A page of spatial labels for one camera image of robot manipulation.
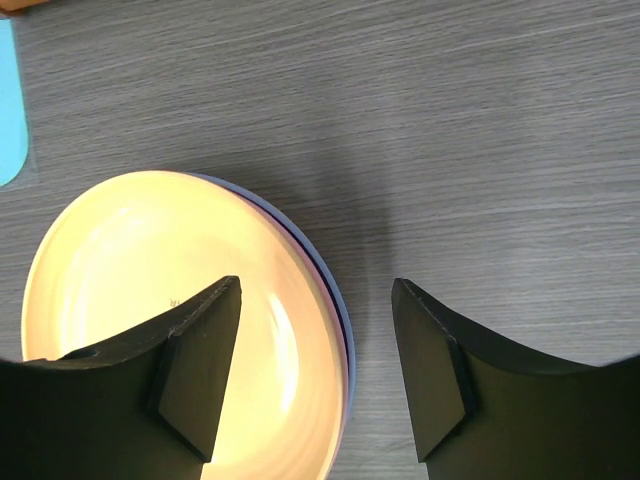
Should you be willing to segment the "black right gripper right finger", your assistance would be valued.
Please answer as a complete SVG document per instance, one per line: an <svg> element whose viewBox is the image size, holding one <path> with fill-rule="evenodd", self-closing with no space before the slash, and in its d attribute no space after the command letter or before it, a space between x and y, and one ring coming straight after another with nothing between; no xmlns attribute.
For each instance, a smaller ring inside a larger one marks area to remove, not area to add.
<svg viewBox="0 0 640 480"><path fill-rule="evenodd" d="M432 479L635 479L639 360L532 349L396 279L392 310L418 460Z"/></svg>

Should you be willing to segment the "blue plate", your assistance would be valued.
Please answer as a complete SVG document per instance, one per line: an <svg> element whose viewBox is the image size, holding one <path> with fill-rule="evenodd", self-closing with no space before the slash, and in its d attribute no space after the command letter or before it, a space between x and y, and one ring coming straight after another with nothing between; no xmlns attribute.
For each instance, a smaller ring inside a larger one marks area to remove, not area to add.
<svg viewBox="0 0 640 480"><path fill-rule="evenodd" d="M340 288L324 258L318 252L315 245L309 240L306 234L298 227L298 225L264 198L242 186L236 185L232 182L218 177L201 173L195 173L195 176L219 185L262 209L293 237L300 248L305 251L309 260L313 263L316 272L321 278L321 283L323 284L324 289L326 290L326 293L329 295L331 303L333 304L333 309L337 318L336 322L341 328L342 339L345 345L348 367L348 387L346 390L346 413L344 422L347 422L347 420L352 415L356 390L356 347L351 319L346 303L344 301Z"/></svg>

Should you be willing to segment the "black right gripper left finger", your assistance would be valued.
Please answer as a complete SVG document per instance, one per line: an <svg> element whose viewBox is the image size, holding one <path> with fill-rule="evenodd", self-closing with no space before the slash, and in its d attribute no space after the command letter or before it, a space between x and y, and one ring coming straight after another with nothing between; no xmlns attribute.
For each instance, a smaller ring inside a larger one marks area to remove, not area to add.
<svg viewBox="0 0 640 480"><path fill-rule="evenodd" d="M213 454L241 312L226 276L58 360L1 363L5 479L197 479Z"/></svg>

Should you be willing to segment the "orange plate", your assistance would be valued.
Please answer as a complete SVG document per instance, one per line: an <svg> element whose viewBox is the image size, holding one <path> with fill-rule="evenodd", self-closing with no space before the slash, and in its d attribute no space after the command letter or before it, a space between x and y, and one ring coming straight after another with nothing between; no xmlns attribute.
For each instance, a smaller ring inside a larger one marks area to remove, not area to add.
<svg viewBox="0 0 640 480"><path fill-rule="evenodd" d="M63 355L121 333L235 275L241 312L213 458L225 419L241 328L241 272L262 225L250 202L210 181L168 171L134 172L81 194L42 239L21 314L27 360Z"/></svg>

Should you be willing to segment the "pink plate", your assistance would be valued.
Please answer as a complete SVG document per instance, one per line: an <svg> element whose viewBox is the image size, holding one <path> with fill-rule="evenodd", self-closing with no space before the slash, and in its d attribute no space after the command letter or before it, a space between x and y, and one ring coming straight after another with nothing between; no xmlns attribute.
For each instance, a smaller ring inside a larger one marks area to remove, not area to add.
<svg viewBox="0 0 640 480"><path fill-rule="evenodd" d="M243 306L213 468L229 479L324 479L344 432L342 331L313 263L270 215L240 274Z"/></svg>

